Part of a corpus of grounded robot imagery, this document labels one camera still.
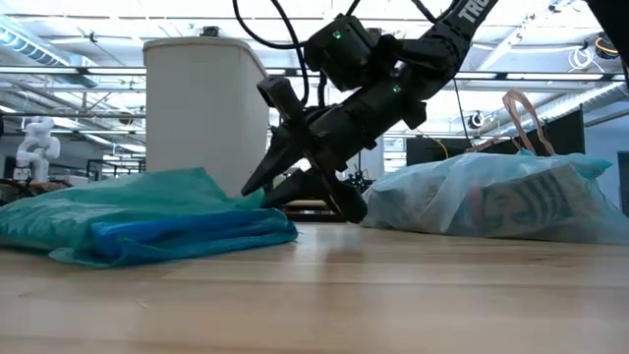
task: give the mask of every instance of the wooden tabletop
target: wooden tabletop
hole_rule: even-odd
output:
[[[0,353],[629,353],[629,248],[300,225],[92,270],[0,252]]]

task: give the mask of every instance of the pipe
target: pipe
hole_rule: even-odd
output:
[[[584,113],[590,112],[619,99],[626,98],[627,95],[629,94],[627,93],[627,85],[625,83],[613,83],[602,88],[593,88],[582,93],[564,94],[558,99],[538,107],[537,111],[540,119],[551,122],[581,108]],[[502,110],[502,112],[503,114],[501,116],[496,117],[493,122],[489,123],[486,127],[481,128],[479,134],[510,135],[514,133],[516,128],[512,124],[504,131],[501,131],[501,129],[496,127],[498,124],[511,122],[511,118],[508,116],[506,111]],[[524,128],[530,128],[533,126],[530,114],[527,113],[522,116],[522,126]]]
[[[27,56],[29,59],[45,66],[69,66],[70,62],[55,53],[43,48],[32,38],[27,37],[5,17],[0,17],[0,44]],[[61,75],[60,79],[68,84],[78,84],[93,88],[96,83],[80,74]]]
[[[7,93],[7,92],[0,92],[0,101],[5,102],[3,104],[13,109],[20,109],[21,107],[24,107],[24,104],[25,104],[24,99],[22,97],[19,97],[13,93]],[[14,122],[16,123],[17,127],[20,127],[20,121],[26,117],[56,117],[56,118],[80,118],[80,119],[93,118],[87,114],[55,113],[51,111],[52,108],[50,106],[43,104],[42,102],[31,101],[29,103],[29,108],[38,109],[41,111],[40,112],[0,112],[0,120],[2,120],[4,123]],[[139,117],[134,117],[133,115],[128,115],[128,114],[120,114],[120,115],[105,114],[105,118],[130,119],[130,118],[139,118]],[[24,133],[13,133],[14,130],[12,130],[11,128],[9,127],[5,127],[5,128],[6,129],[5,129],[4,135],[7,137],[22,136],[24,134]],[[89,119],[89,121],[84,120],[83,122],[79,123],[79,127],[76,129],[83,130],[83,131],[100,131],[100,130],[107,130],[110,128],[91,122],[91,119]],[[136,142],[137,144],[143,144],[143,141],[138,140],[136,136],[134,135],[127,135],[127,136],[121,136],[121,137],[112,135],[109,137],[110,138],[108,138],[108,140],[110,140],[111,143],[114,143],[114,144],[128,143],[129,140]]]
[[[59,104],[62,104],[64,106],[66,106],[66,107],[70,107],[72,109],[76,109],[79,112],[83,112],[84,111],[84,109],[81,106],[77,105],[77,104],[69,102],[69,101],[67,101],[67,100],[65,100],[63,98],[59,98],[56,95],[50,94],[50,93],[48,93],[48,92],[46,92],[46,91],[44,91],[42,89],[34,88],[31,85],[23,83],[21,81],[14,80],[14,79],[11,79],[11,78],[6,77],[6,76],[0,77],[0,80],[5,81],[5,82],[7,82],[7,83],[9,83],[11,85],[14,85],[14,86],[16,86],[16,87],[18,87],[20,89],[27,90],[27,91],[30,91],[30,92],[35,93],[37,95],[40,95],[40,96],[42,96],[42,97],[44,97],[46,99],[49,99],[49,100],[51,100],[53,102],[57,102]]]
[[[144,119],[145,114],[85,114],[85,113],[54,113],[54,112],[15,112],[2,113],[2,117],[57,117],[57,118],[101,118],[101,119]]]
[[[627,115],[629,115],[629,109],[621,110],[615,113],[607,114],[604,117],[591,120],[590,122],[586,122],[585,127],[586,128],[595,127],[599,124],[606,123],[614,119],[622,118]]]
[[[475,71],[485,71],[490,66],[495,64],[500,58],[502,58],[506,53],[509,52],[509,49],[517,43],[519,43],[524,35],[524,31],[526,28],[524,25],[516,28],[511,31],[504,39],[498,43],[498,45],[491,50],[491,52],[483,59],[483,61],[476,67]]]

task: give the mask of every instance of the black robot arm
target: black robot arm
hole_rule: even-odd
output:
[[[283,122],[271,129],[270,148],[242,190],[247,195],[301,158],[311,168],[297,171],[266,194],[264,207],[296,199],[324,200],[351,222],[367,207],[354,187],[337,180],[336,171],[363,148],[403,120],[410,129],[426,121],[423,100],[435,95],[458,72],[475,31],[497,0],[466,0],[419,39],[373,38],[353,16],[339,16],[304,46],[313,71],[323,71],[340,90],[358,89],[340,104],[305,107],[288,80],[267,78],[257,87]]]

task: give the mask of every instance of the translucent plastic bag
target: translucent plastic bag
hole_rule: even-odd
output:
[[[629,219],[596,182],[611,163],[581,153],[555,155],[524,94],[504,99],[524,145],[514,100],[534,117],[551,157],[466,153],[409,166],[377,180],[363,195],[366,227],[436,234],[629,244]]]
[[[230,199],[202,168],[151,172],[0,208],[0,246],[57,261],[129,266],[292,241],[297,230],[261,191]]]

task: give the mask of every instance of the ceiling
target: ceiling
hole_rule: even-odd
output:
[[[424,3],[437,14],[449,5],[449,0],[425,0]],[[601,28],[584,1],[564,1],[567,5],[560,12],[548,10],[549,0],[501,0],[490,13],[474,37],[463,70],[489,70],[507,72],[619,72],[616,60],[595,58],[589,65],[575,70],[569,57],[584,40],[593,43]],[[351,0],[326,1],[281,1],[300,40],[307,39],[326,25],[338,13],[345,12]],[[240,9],[251,29],[261,37],[274,42],[289,42],[284,24],[269,1],[240,0]],[[263,47],[252,41],[234,19],[231,1],[153,1],[153,0],[4,0],[0,11],[7,19],[27,33],[30,38],[41,41],[50,50],[70,58],[73,63],[88,59],[98,66],[141,66],[143,43],[156,38],[196,35],[204,26],[219,26],[221,35],[243,39],[256,52],[267,68],[297,67],[294,51],[280,51]],[[411,0],[363,0],[355,15],[367,28],[381,28],[399,38],[419,37],[431,24],[426,21]],[[93,32],[98,46],[87,36]],[[511,45],[500,53],[495,48],[501,41],[510,38]],[[0,61],[12,65],[32,65],[20,55],[6,48],[0,50]],[[42,77],[25,77],[35,86],[45,86],[51,94],[81,104],[83,96],[71,90],[71,86],[56,83]],[[303,83],[299,78],[291,82],[301,95]],[[315,87],[317,80],[311,81]],[[100,78],[101,88],[128,89],[130,86],[143,89],[143,78]],[[537,82],[514,84],[505,82],[464,82],[460,84],[461,106],[465,114],[482,111],[496,112],[502,107],[501,98],[511,87],[519,87],[535,104],[549,102],[567,92],[593,89],[596,84]],[[10,85],[0,85],[8,90]],[[114,92],[92,92],[87,96],[90,106],[98,112],[142,112],[145,94],[142,90]],[[348,92],[328,88],[328,102],[340,102]],[[24,105],[41,99],[32,93],[20,93]],[[315,104],[315,89],[311,89],[310,104]],[[439,92],[428,102],[429,120],[423,125],[425,132],[460,133],[462,124],[452,86]],[[271,112],[271,123],[277,121]],[[107,129],[130,129],[117,121],[96,121]],[[138,127],[143,122],[135,122]],[[397,124],[393,132],[404,132],[404,124]],[[142,138],[135,137],[141,144]]]

